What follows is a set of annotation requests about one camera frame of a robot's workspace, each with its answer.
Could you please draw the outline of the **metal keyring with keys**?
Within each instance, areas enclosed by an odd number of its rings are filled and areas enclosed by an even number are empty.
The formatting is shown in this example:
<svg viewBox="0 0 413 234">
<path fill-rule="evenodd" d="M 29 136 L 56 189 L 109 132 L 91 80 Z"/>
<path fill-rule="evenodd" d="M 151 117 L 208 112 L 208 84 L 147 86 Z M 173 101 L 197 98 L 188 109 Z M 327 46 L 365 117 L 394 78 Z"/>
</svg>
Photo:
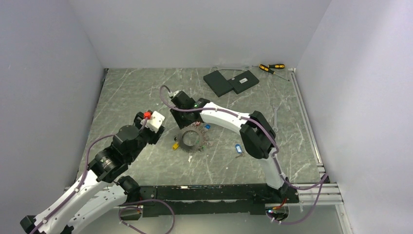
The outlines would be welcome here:
<svg viewBox="0 0 413 234">
<path fill-rule="evenodd" d="M 175 143 L 172 145 L 172 149 L 174 151 L 180 149 L 188 153 L 202 151 L 212 144 L 207 135 L 209 129 L 209 124 L 201 122 L 194 122 L 184 127 L 174 137 Z"/>
</svg>

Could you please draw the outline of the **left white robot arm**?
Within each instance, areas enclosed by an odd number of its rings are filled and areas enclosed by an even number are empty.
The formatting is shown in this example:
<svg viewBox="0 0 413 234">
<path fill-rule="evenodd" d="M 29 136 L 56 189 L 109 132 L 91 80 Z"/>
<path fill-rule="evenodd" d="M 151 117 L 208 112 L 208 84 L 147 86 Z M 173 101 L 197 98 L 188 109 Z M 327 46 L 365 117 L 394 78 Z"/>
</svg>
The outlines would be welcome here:
<svg viewBox="0 0 413 234">
<path fill-rule="evenodd" d="M 137 113 L 132 125 L 111 134 L 111 144 L 89 161 L 80 178 L 49 208 L 20 221 L 27 234 L 78 234 L 91 222 L 123 203 L 135 204 L 140 187 L 122 176 L 148 144 L 164 132 L 157 111 Z"/>
</svg>

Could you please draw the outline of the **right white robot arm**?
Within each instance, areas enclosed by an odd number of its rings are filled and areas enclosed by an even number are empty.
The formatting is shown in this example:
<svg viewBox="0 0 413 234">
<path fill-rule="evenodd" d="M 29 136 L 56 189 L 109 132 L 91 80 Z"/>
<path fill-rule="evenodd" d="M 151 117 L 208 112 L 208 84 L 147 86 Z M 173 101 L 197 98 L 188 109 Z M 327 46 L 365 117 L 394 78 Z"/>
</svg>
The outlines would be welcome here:
<svg viewBox="0 0 413 234">
<path fill-rule="evenodd" d="M 261 112 L 235 112 L 208 99 L 194 100 L 184 91 L 169 92 L 170 112 L 180 128 L 195 122 L 214 124 L 237 133 L 246 152 L 258 160 L 264 172 L 269 198 L 281 202 L 287 196 L 287 176 L 278 162 L 276 134 Z"/>
</svg>

